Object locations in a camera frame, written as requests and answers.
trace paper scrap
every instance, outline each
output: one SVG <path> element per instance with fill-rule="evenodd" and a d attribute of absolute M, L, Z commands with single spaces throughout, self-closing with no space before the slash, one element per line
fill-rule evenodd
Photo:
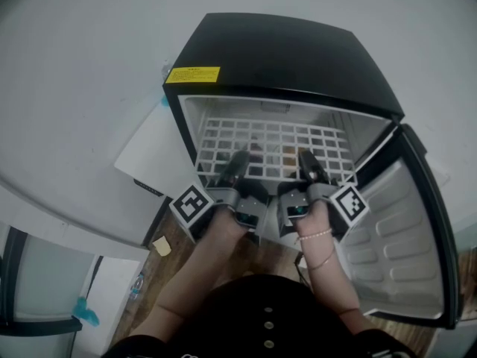
<path fill-rule="evenodd" d="M 157 252 L 163 257 L 167 256 L 168 254 L 172 252 L 171 246 L 167 242 L 167 239 L 165 238 L 165 236 L 162 236 L 159 239 L 157 239 L 155 242 L 152 243 L 152 245 L 157 249 Z"/>

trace fridge door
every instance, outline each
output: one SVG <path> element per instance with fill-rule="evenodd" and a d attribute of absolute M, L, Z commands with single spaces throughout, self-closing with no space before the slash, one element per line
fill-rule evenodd
<path fill-rule="evenodd" d="M 457 252 L 425 154 L 415 132 L 399 126 L 358 172 L 370 212 L 340 246 L 365 313 L 453 328 L 461 314 Z"/>

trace water bottle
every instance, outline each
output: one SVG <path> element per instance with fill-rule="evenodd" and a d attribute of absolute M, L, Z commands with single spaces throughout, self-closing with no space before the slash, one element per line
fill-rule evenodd
<path fill-rule="evenodd" d="M 130 300 L 136 300 L 139 296 L 139 291 L 142 288 L 142 284 L 144 283 L 144 275 L 139 273 L 139 276 L 134 281 L 134 284 L 131 286 L 131 293 L 129 294 Z"/>

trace mini fridge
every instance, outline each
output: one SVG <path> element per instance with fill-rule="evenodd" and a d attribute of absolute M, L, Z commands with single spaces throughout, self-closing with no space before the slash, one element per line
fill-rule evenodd
<path fill-rule="evenodd" d="M 234 151 L 248 150 L 246 178 L 273 199 L 279 183 L 300 179 L 297 155 L 309 149 L 370 207 L 338 244 L 362 310 L 455 326 L 457 253 L 425 145 L 401 124 L 405 113 L 353 33 L 281 16 L 207 14 L 163 88 L 204 184 Z"/>

